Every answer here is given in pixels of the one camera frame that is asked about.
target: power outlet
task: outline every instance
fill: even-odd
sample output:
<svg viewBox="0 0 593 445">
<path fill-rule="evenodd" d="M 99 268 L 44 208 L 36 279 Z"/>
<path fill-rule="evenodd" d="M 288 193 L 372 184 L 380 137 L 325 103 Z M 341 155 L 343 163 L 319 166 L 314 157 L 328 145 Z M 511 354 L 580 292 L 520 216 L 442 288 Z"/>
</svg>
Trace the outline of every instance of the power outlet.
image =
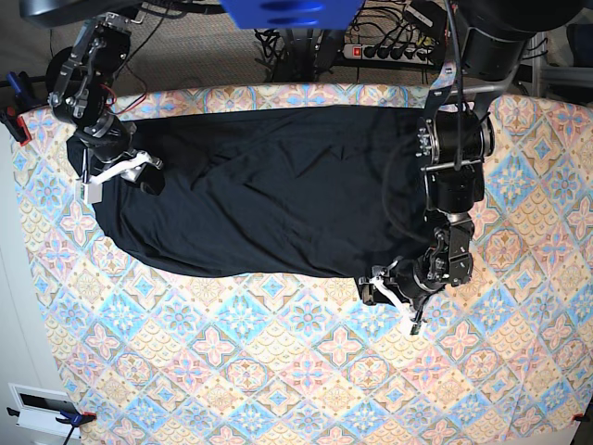
<svg viewBox="0 0 593 445">
<path fill-rule="evenodd" d="M 374 44 L 345 44 L 344 58 L 351 60 L 380 60 L 383 62 L 405 62 L 414 65 L 433 67 L 435 64 L 428 59 L 427 49 L 416 51 L 414 46 L 404 50 L 404 44 L 396 44 L 393 48 Z"/>
</svg>

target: pastel patterned fabric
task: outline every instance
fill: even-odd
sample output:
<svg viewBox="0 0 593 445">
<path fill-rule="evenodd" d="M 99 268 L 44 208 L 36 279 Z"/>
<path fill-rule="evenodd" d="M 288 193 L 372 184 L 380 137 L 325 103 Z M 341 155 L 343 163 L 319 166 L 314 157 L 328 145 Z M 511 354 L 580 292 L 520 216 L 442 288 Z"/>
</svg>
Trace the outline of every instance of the pastel patterned fabric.
<svg viewBox="0 0 593 445">
<path fill-rule="evenodd" d="M 352 104 L 425 90 L 266 85 L 152 94 L 127 119 Z M 470 445 L 562 429 L 593 394 L 593 113 L 505 96 L 473 210 L 472 282 L 434 297 L 423 337 L 352 280 L 208 280 L 118 250 L 74 196 L 72 129 L 25 116 L 13 144 L 33 283 L 85 444 Z"/>
</svg>

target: black cloth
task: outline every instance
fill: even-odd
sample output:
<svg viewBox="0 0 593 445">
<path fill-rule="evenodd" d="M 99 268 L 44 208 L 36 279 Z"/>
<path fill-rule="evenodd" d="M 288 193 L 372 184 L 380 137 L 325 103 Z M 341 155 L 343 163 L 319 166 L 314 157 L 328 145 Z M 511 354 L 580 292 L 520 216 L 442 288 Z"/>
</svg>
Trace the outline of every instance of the black cloth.
<svg viewBox="0 0 593 445">
<path fill-rule="evenodd" d="M 415 109 L 330 107 L 138 121 L 136 149 L 165 162 L 149 196 L 117 178 L 96 219 L 115 244 L 172 273 L 223 277 L 301 273 L 359 277 L 427 245 L 394 229 L 423 219 Z M 82 143 L 68 143 L 80 173 Z"/>
</svg>

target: metal frame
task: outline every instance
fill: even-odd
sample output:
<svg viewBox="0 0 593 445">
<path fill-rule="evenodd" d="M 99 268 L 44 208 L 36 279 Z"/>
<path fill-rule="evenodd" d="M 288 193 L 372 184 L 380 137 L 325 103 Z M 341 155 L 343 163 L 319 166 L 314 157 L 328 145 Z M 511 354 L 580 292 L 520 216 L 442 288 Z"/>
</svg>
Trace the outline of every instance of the metal frame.
<svg viewBox="0 0 593 445">
<path fill-rule="evenodd" d="M 541 44 L 539 51 L 548 49 L 544 42 L 546 35 L 545 32 L 539 32 L 532 40 L 533 46 Z M 552 67 L 545 57 L 536 57 L 533 62 L 532 95 L 543 97 L 548 85 L 593 88 L 593 68 Z"/>
</svg>

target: gray floor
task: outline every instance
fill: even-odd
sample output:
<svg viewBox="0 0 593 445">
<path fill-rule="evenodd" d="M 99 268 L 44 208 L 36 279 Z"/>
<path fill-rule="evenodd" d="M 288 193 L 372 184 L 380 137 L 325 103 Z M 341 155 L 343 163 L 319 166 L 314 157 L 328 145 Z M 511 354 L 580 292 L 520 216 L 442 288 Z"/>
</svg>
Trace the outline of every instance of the gray floor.
<svg viewBox="0 0 593 445">
<path fill-rule="evenodd" d="M 49 30 L 37 28 L 19 17 L 17 0 L 3 2 L 0 15 L 0 79 L 10 70 L 26 70 L 31 76 L 44 75 L 50 60 Z M 593 11 L 577 21 L 593 21 Z M 133 27 L 132 44 L 136 47 L 154 29 L 158 19 L 148 17 L 143 25 Z M 54 51 L 72 45 L 80 29 L 72 24 L 54 29 Z M 549 61 L 572 64 L 563 28 L 550 33 Z M 147 82 L 150 91 L 188 87 L 255 84 L 264 80 L 264 69 L 254 58 L 259 56 L 253 32 L 238 30 L 230 18 L 189 15 L 180 20 L 165 20 L 155 36 L 138 53 L 131 66 Z M 322 77 L 334 83 L 421 84 L 419 72 L 360 70 L 336 68 Z M 141 84 L 127 71 L 118 79 L 118 95 L 136 95 Z M 0 107 L 8 105 L 11 91 L 0 89 Z"/>
</svg>

